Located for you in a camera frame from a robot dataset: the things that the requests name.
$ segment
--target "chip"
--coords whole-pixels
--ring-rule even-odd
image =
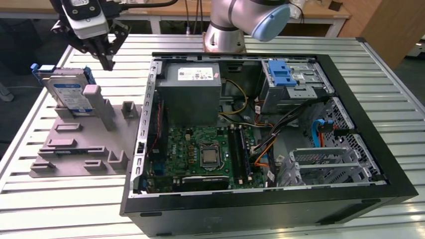
[[[217,162],[214,149],[205,149],[202,151],[202,161],[203,161],[203,163],[215,163]]]
[[[201,167],[219,167],[219,147],[217,145],[201,147]]]

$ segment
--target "open computer tower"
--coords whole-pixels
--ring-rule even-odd
[[[327,55],[153,54],[121,204],[147,236],[343,223],[415,195]]]

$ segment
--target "blue hard drive label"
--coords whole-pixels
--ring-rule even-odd
[[[71,112],[83,114],[93,111],[78,84],[53,84],[53,87],[57,97]]]

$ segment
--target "motherboard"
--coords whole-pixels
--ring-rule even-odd
[[[165,162],[153,162],[154,189],[161,193],[263,187],[248,148],[250,127],[170,127]]]

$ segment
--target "ram slot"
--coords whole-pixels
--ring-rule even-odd
[[[244,167],[244,174],[246,174],[246,179],[247,181],[251,180],[251,172],[250,172],[250,166],[248,166],[248,156],[247,156],[247,147],[246,147],[246,144],[244,144],[244,135],[243,135],[243,130],[242,129],[238,129],[238,137],[239,137],[239,140],[240,140],[240,160],[242,160],[242,165]]]
[[[227,143],[229,143],[229,153],[231,160],[231,172],[233,172],[233,180],[235,184],[242,184],[242,167],[240,167],[240,156],[239,156],[239,140],[238,134],[235,133],[235,128],[227,127]]]

